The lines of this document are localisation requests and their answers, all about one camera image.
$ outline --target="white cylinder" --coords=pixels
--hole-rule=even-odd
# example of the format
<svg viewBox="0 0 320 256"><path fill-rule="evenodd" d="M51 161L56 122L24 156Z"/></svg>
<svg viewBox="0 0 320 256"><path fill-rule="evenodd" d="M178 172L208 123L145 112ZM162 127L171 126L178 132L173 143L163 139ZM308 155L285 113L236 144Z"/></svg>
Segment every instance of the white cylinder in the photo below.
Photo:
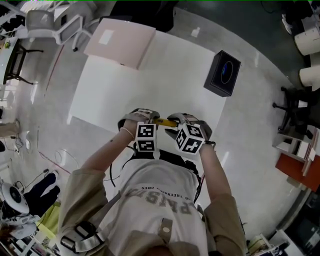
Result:
<svg viewBox="0 0 320 256"><path fill-rule="evenodd" d="M316 27L297 34L294 42L304 56L320 52L320 34Z"/></svg>
<svg viewBox="0 0 320 256"><path fill-rule="evenodd" d="M320 65L300 69L299 76L305 87L312 86L312 91L320 88Z"/></svg>

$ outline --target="hand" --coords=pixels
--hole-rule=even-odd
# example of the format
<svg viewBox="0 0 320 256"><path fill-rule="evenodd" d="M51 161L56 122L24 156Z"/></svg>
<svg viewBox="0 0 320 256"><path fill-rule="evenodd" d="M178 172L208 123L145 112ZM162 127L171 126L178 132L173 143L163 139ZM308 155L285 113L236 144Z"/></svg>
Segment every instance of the hand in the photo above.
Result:
<svg viewBox="0 0 320 256"><path fill-rule="evenodd" d="M150 119L160 118L160 114L157 111L153 111L146 108L136 108L118 122L118 129L121 127L128 129L135 136L137 131L138 122L144 122L147 124Z"/></svg>
<svg viewBox="0 0 320 256"><path fill-rule="evenodd" d="M209 127L209 125L203 121L198 120L194 115L187 114L187 113L174 113L167 117L168 120L178 122L179 124L190 124L190 125L200 125L200 129L202 131L202 134L204 136L204 139L207 141L210 139L212 135L212 130ZM179 131L174 129L165 129L165 132L174 140L176 139Z"/></svg>

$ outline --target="white paper sheet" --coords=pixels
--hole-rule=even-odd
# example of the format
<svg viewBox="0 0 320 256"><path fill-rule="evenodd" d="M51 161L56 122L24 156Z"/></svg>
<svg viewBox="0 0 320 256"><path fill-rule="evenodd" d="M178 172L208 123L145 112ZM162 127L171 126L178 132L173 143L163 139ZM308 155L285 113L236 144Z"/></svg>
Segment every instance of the white paper sheet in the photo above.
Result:
<svg viewBox="0 0 320 256"><path fill-rule="evenodd" d="M103 44L103 45L106 45L110 38L112 37L112 34L114 33L113 30L109 30L109 29L106 29L102 36L100 37L100 40L99 40L99 44Z"/></svg>

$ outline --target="yellow cloth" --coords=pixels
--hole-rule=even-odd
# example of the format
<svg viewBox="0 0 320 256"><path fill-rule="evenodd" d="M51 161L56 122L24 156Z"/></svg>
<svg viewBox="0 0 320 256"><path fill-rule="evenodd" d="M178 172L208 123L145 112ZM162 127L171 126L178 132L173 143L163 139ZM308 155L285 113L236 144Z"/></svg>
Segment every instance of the yellow cloth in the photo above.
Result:
<svg viewBox="0 0 320 256"><path fill-rule="evenodd" d="M55 202L36 223L38 229L45 233L50 240L54 239L58 233L60 205L59 202Z"/></svg>

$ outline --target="black box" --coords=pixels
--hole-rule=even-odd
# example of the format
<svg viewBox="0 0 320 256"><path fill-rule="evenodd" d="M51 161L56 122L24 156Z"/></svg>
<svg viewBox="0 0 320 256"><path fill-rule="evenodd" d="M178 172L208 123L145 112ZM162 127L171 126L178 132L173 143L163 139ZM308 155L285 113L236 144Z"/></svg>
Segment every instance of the black box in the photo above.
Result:
<svg viewBox="0 0 320 256"><path fill-rule="evenodd" d="M225 51L217 53L204 83L204 88L221 97L232 95L241 62Z"/></svg>

